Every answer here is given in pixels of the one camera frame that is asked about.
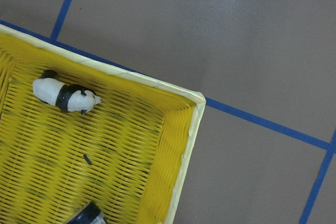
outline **panda head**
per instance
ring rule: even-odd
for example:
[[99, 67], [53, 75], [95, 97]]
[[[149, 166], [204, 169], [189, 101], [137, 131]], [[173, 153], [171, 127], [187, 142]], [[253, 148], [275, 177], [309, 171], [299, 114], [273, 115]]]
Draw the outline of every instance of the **panda head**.
[[85, 114], [101, 102], [101, 98], [90, 90], [77, 90], [72, 94], [68, 101], [68, 111], [81, 111]]

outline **floor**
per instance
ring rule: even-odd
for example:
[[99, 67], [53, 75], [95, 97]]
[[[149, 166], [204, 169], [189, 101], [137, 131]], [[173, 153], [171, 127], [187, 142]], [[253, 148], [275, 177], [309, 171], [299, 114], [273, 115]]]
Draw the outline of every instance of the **floor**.
[[336, 0], [0, 0], [0, 24], [207, 97], [174, 223], [334, 223]]

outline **blue tape line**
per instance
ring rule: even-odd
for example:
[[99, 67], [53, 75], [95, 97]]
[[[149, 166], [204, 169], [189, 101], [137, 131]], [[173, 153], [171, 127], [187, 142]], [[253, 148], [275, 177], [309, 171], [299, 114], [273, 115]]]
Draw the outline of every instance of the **blue tape line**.
[[54, 25], [53, 31], [51, 32], [50, 39], [53, 41], [56, 41], [59, 35], [59, 32], [61, 31], [61, 28], [63, 26], [65, 17], [67, 16], [67, 13], [69, 11], [69, 7], [71, 5], [72, 0], [64, 0], [61, 10], [59, 11], [56, 23]]
[[308, 144], [314, 145], [316, 147], [322, 148], [324, 150], [327, 150], [328, 147], [329, 147], [329, 143], [327, 143], [323, 140], [320, 140], [318, 138], [315, 138], [315, 137], [306, 135], [304, 133], [292, 130], [292, 129], [290, 129], [288, 127], [285, 127], [281, 124], [272, 122], [270, 120], [266, 120], [266, 119], [261, 118], [259, 116], [250, 114], [248, 112], [245, 112], [243, 110], [237, 109], [237, 108], [229, 106], [227, 104], [215, 101], [213, 99], [206, 98], [206, 105], [208, 105], [208, 106], [210, 106], [214, 109], [226, 112], [228, 114], [237, 116], [237, 117], [239, 117], [241, 119], [244, 119], [246, 121], [249, 121], [251, 123], [255, 123], [255, 124], [258, 124], [260, 126], [266, 127], [270, 130], [279, 132], [279, 133], [284, 134], [286, 136], [296, 138], [298, 140], [301, 140], [305, 143], [308, 143]]
[[324, 181], [325, 175], [327, 174], [328, 168], [330, 166], [331, 160], [334, 156], [334, 153], [336, 151], [336, 130], [334, 132], [334, 135], [331, 139], [329, 148], [326, 152], [326, 155], [324, 156], [324, 159], [322, 161], [319, 174], [317, 175], [317, 178], [313, 184], [313, 187], [311, 188], [307, 203], [305, 208], [303, 209], [301, 218], [299, 220], [299, 224], [306, 224], [309, 216], [311, 214], [311, 211], [313, 209], [313, 206], [315, 204], [316, 198], [319, 194], [319, 191], [321, 189], [322, 183]]

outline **black object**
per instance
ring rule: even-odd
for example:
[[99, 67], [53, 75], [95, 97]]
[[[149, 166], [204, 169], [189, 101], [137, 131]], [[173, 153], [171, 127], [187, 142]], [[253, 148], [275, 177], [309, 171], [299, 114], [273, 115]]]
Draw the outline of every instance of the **black object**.
[[99, 207], [91, 201], [65, 224], [91, 224], [99, 216], [101, 217], [101, 222], [98, 222], [99, 224], [108, 224]]
[[89, 159], [89, 157], [88, 157], [86, 154], [84, 154], [83, 157], [84, 157], [85, 161], [86, 161], [89, 165], [92, 165], [91, 160]]
[[72, 96], [73, 93], [75, 93], [76, 91], [80, 90], [81, 94], [85, 94], [85, 90], [90, 90], [85, 88], [82, 85], [79, 84], [71, 84], [71, 85], [66, 85], [64, 84], [63, 87], [60, 89], [57, 99], [56, 99], [56, 106], [59, 107], [59, 109], [62, 112], [68, 113], [68, 102], [70, 97]]
[[58, 74], [55, 71], [50, 70], [50, 69], [44, 70], [39, 79], [44, 79], [44, 78], [53, 78], [53, 79], [58, 80]]

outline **basket rim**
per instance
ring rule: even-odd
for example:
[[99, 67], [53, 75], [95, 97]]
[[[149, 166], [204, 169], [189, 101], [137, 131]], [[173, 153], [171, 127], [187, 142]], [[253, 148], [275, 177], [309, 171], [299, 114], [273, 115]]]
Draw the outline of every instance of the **basket rim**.
[[188, 139], [186, 142], [185, 152], [181, 157], [181, 167], [177, 175], [177, 179], [172, 191], [172, 198], [170, 200], [170, 205], [164, 220], [164, 224], [172, 224], [177, 210], [177, 205], [179, 203], [179, 199], [181, 196], [182, 187], [184, 184], [187, 168], [191, 158], [191, 153], [195, 144], [199, 124], [203, 116], [203, 112], [205, 110], [205, 104], [206, 104], [205, 97], [200, 92], [182, 88], [177, 85], [161, 81], [138, 72], [123, 69], [114, 66], [112, 64], [99, 61], [99, 57], [95, 57], [96, 59], [92, 59], [87, 56], [80, 55], [76, 52], [61, 48], [50, 42], [46, 42], [37, 37], [34, 37], [28, 33], [25, 33], [23, 31], [17, 31], [2, 24], [0, 24], [0, 33], [11, 35], [35, 47], [51, 51], [71, 61], [88, 66], [90, 68], [97, 69], [106, 74], [122, 77], [127, 80], [135, 81], [150, 87], [154, 87], [160, 90], [168, 91], [170, 93], [181, 95], [193, 101], [196, 104], [196, 107], [193, 110], [191, 118], [191, 124], [188, 132]]

